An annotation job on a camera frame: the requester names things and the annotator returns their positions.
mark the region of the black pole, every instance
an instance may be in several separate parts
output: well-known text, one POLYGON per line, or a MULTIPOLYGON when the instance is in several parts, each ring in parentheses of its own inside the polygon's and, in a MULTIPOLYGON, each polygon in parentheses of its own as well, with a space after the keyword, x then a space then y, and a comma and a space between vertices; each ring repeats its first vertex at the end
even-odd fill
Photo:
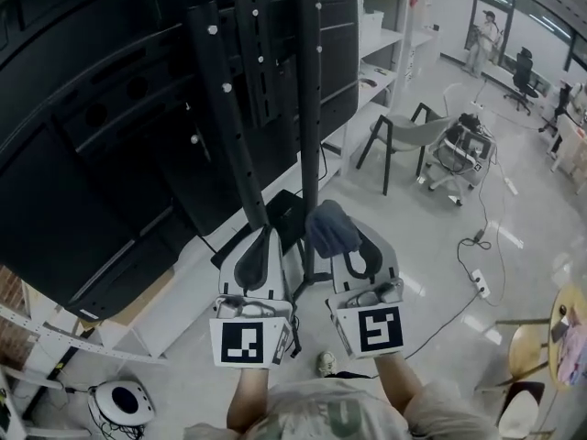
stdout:
POLYGON ((222 144, 237 183, 242 208, 254 231, 268 224, 269 219, 244 137, 237 97, 220 35, 216 2, 190 8, 185 23, 212 117, 221 133, 222 144))
MULTIPOLYGON (((300 119, 302 189, 304 213, 308 216, 318 203, 318 165, 320 153, 320 0, 293 0, 297 41, 297 98, 300 119)), ((305 237, 304 281, 314 278, 314 247, 305 237)))

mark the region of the person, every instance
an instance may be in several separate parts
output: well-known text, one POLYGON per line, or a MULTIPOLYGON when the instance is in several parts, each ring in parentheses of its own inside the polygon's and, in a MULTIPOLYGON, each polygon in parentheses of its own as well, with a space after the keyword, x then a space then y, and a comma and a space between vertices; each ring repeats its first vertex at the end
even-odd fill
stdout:
POLYGON ((228 408, 227 429, 200 423, 185 429, 184 440, 500 438, 489 419, 442 385, 423 386, 400 353, 374 361, 379 380, 337 372, 333 354, 323 352, 316 362, 322 379, 271 391, 268 370, 244 368, 228 408), (357 386, 378 382, 386 399, 357 386))
MULTIPOLYGON (((565 114, 572 119, 572 121, 581 126, 585 130, 584 117, 587 111, 587 83, 576 83, 569 93, 569 102, 567 104, 565 114)), ((562 138, 559 137, 555 142, 550 156, 556 158, 557 152, 559 151, 560 143, 562 138)))
POLYGON ((485 23, 479 28, 477 40, 469 51, 469 58, 463 68, 474 77, 479 78, 485 67, 485 62, 492 53, 493 46, 499 38, 499 28, 495 24, 495 13, 484 11, 485 23))

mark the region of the black television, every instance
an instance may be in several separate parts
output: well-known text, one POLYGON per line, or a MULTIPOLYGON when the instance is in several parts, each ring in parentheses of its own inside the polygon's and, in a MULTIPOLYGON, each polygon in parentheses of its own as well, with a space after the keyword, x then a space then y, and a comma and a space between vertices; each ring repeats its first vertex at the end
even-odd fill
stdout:
MULTIPOLYGON (((264 188, 299 151, 292 0, 255 0, 262 46, 243 0, 0 3, 0 263, 83 319, 241 207, 183 27, 210 1, 264 188)), ((320 3, 325 138, 357 109, 358 2, 320 3)))

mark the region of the dark blue cloth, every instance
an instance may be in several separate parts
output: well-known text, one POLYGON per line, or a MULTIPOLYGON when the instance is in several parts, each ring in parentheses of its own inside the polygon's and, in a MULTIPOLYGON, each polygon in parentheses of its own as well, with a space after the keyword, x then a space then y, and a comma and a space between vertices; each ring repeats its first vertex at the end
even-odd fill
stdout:
POLYGON ((359 231, 335 201, 324 201, 310 213, 305 232, 322 259, 359 250, 359 231))

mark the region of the power strip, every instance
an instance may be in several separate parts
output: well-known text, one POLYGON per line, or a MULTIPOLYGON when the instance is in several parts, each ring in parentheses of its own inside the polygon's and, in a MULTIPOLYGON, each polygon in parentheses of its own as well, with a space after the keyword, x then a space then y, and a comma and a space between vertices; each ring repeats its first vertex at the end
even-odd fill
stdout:
POLYGON ((477 290, 479 290, 481 298, 486 299, 487 297, 489 297, 491 292, 489 291, 489 286, 487 285, 487 282, 485 281, 483 274, 481 274, 481 271, 479 269, 476 269, 472 272, 471 276, 475 281, 475 285, 477 286, 477 290))

